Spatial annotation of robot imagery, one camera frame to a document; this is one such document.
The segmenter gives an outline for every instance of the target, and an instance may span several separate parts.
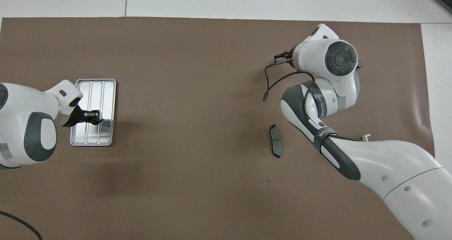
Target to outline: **metal tray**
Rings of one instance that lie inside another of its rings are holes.
[[[100,110],[102,123],[78,123],[71,127],[70,143],[74,146],[107,146],[112,143],[116,81],[114,79],[79,79],[76,87],[83,98],[83,110]]]

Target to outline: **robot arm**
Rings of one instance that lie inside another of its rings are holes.
[[[83,94],[70,81],[40,92],[9,83],[0,84],[0,169],[15,169],[47,160],[55,151],[55,126],[79,121],[101,122],[100,114],[89,118],[77,103]]]
[[[452,239],[452,176],[428,152],[398,140],[340,137],[321,120],[356,102],[355,48],[321,24],[286,53],[294,68],[315,76],[282,95],[287,120],[337,171],[374,190],[416,239]]]

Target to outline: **velcro strap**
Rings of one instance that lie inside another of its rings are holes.
[[[314,142],[312,142],[312,145],[314,145],[315,149],[317,149],[318,152],[320,152],[320,146],[322,145],[323,140],[330,134],[337,135],[337,133],[333,129],[331,129],[331,127],[326,126],[320,128],[314,135]]]

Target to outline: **brown mat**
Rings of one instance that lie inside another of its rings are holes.
[[[0,209],[53,239],[412,239],[370,189],[342,177],[279,109],[263,68],[320,22],[4,18],[1,82],[118,82],[113,144],[0,173]],[[339,134],[433,153],[419,24],[326,22],[357,48],[361,94],[325,119]],[[291,72],[270,69],[270,79]],[[268,129],[283,135],[280,159]],[[0,239],[32,233],[0,217]]]

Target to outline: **black cable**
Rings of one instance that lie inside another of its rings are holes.
[[[25,225],[25,226],[26,226],[27,228],[29,228],[34,234],[36,234],[36,236],[37,236],[37,238],[38,238],[39,240],[42,240],[41,234],[39,234],[39,232],[37,232],[37,230],[36,230],[34,227],[32,227],[30,224],[28,224],[26,221],[23,221],[23,220],[17,218],[16,216],[10,215],[10,214],[8,214],[8,213],[6,213],[6,212],[3,212],[3,211],[0,211],[0,214],[1,214],[1,215],[4,215],[4,216],[6,216],[6,217],[9,217],[9,218],[11,218],[11,219],[13,219],[13,220],[15,220],[15,221],[17,221],[17,222],[19,222],[19,223]]]
[[[289,77],[289,76],[291,76],[291,75],[304,73],[304,74],[308,74],[308,75],[311,77],[311,79],[314,80],[314,76],[312,76],[311,73],[309,73],[309,72],[307,72],[307,71],[300,71],[300,70],[297,70],[297,71],[294,71],[294,72],[292,72],[292,73],[289,73],[289,74],[285,75],[284,77],[282,77],[281,79],[278,79],[275,83],[273,83],[273,85],[269,86],[270,83],[268,82],[267,68],[269,68],[269,67],[271,67],[271,66],[275,66],[275,65],[280,65],[280,64],[283,64],[283,63],[288,63],[288,62],[290,62],[290,61],[292,61],[292,58],[289,58],[289,59],[287,59],[287,60],[284,60],[284,61],[281,61],[281,62],[277,62],[277,63],[271,64],[271,65],[267,65],[267,66],[265,67],[265,69],[264,69],[263,71],[264,71],[264,73],[265,73],[265,79],[267,80],[267,91],[266,91],[265,94],[263,95],[263,101],[266,101],[266,100],[267,100],[267,98],[268,98],[268,93],[270,92],[270,89],[272,89],[272,87],[274,87],[276,84],[278,84],[279,81],[282,81],[283,79],[285,79],[285,78],[287,78],[287,77]]]

